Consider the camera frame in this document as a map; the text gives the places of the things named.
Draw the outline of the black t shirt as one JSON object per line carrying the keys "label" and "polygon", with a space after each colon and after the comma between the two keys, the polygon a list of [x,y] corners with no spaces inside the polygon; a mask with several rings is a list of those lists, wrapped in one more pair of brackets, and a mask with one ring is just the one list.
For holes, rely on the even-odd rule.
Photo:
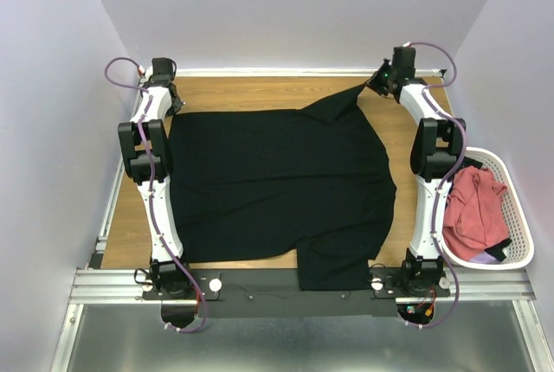
{"label": "black t shirt", "polygon": [[304,291],[357,291],[394,217],[386,149],[355,86],[301,109],[171,125],[171,205],[190,263],[297,253]]}

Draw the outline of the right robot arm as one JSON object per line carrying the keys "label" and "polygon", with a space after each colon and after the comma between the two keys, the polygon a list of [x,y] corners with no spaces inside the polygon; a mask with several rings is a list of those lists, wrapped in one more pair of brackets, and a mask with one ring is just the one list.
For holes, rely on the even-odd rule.
{"label": "right robot arm", "polygon": [[394,270],[392,286],[406,296],[422,296],[437,288],[444,275],[442,224],[454,174],[467,148],[466,125],[445,111],[429,84],[416,77],[417,42],[393,49],[366,86],[382,97],[391,95],[417,124],[409,164],[417,183],[415,231],[405,259]]}

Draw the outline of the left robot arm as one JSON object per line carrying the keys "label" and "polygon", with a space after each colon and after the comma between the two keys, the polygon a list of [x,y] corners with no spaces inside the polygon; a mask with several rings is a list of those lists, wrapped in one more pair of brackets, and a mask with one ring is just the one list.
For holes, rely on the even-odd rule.
{"label": "left robot arm", "polygon": [[138,68],[141,101],[132,118],[118,125],[119,145],[127,176],[137,186],[151,235],[150,266],[145,285],[160,297],[189,298],[192,278],[184,272],[184,247],[178,238],[171,206],[173,161],[164,120],[184,105],[174,83],[177,64],[166,57]]}

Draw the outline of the pink shirt in basket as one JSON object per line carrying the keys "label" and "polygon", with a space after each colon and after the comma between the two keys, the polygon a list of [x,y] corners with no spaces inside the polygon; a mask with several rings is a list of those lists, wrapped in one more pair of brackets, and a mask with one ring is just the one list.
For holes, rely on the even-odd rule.
{"label": "pink shirt in basket", "polygon": [[458,171],[447,198],[442,235],[448,249],[469,261],[510,238],[503,216],[507,186],[489,169],[468,166]]}

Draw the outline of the white laundry basket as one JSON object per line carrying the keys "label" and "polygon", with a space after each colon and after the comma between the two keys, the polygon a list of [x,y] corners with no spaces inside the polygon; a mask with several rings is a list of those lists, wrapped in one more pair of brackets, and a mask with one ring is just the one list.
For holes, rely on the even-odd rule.
{"label": "white laundry basket", "polygon": [[458,266],[482,271],[509,271],[527,266],[534,255],[534,243],[520,200],[505,163],[491,151],[477,147],[467,148],[465,162],[467,165],[464,166],[464,168],[474,166],[478,169],[491,170],[496,180],[507,186],[507,193],[504,196],[502,211],[510,238],[512,239],[512,244],[505,250],[507,258],[503,262],[491,265],[480,265],[456,257],[448,249],[444,237],[442,236],[445,254]]}

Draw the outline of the lavender garment in basket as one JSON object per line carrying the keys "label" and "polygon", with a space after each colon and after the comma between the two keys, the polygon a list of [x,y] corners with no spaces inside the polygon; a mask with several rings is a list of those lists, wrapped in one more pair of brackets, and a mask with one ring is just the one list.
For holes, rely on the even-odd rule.
{"label": "lavender garment in basket", "polygon": [[499,260],[497,260],[494,256],[492,256],[487,252],[482,252],[475,255],[473,258],[471,258],[469,262],[473,264],[480,264],[480,265],[491,265],[491,264],[498,264]]}

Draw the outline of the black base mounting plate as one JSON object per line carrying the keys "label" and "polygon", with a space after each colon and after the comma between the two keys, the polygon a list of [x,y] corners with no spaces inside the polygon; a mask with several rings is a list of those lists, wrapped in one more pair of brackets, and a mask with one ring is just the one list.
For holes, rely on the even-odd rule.
{"label": "black base mounting plate", "polygon": [[384,267],[369,270],[366,288],[359,291],[302,291],[294,269],[193,269],[207,301],[210,318],[262,317],[394,317],[405,298],[408,305],[428,305],[430,291],[402,288],[400,272]]}

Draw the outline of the aluminium back table rail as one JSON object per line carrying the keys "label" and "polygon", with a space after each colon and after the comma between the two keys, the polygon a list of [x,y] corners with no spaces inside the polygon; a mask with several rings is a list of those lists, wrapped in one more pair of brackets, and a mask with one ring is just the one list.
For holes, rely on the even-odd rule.
{"label": "aluminium back table rail", "polygon": [[219,67],[180,68],[177,77],[371,77],[376,68]]}

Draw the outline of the aluminium front frame rail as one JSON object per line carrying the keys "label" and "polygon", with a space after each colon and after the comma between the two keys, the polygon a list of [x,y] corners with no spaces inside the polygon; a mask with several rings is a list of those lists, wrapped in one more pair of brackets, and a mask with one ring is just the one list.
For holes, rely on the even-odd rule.
{"label": "aluminium front frame rail", "polygon": [[128,270],[74,276],[55,371],[536,371],[550,367],[523,271],[460,269],[461,295],[439,298],[431,328],[394,317],[210,318],[179,334],[177,301],[148,300]]}

